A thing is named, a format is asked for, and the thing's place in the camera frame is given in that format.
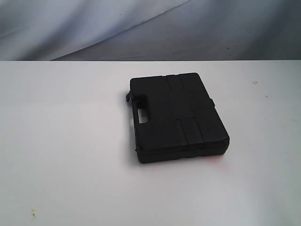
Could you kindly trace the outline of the black plastic tool case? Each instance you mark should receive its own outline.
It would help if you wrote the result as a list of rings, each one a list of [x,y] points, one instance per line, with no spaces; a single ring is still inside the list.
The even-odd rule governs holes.
[[[225,154],[230,137],[197,73],[132,78],[129,87],[139,162]]]

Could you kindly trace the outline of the white backdrop cloth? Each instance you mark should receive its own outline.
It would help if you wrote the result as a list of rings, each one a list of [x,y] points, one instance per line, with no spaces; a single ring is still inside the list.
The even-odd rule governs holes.
[[[291,60],[298,0],[3,0],[2,61]]]

